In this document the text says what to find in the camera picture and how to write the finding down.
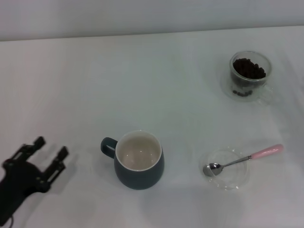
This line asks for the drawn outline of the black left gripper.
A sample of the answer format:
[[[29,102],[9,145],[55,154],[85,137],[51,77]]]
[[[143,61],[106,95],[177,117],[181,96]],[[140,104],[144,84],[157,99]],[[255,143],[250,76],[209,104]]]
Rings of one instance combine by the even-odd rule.
[[[2,167],[6,168],[5,177],[0,182],[1,213],[14,213],[30,195],[49,191],[53,182],[66,168],[64,159],[68,156],[68,150],[65,146],[42,174],[34,165],[14,167],[15,164],[26,162],[45,144],[45,139],[40,136],[32,144],[22,144],[9,159],[3,162]]]

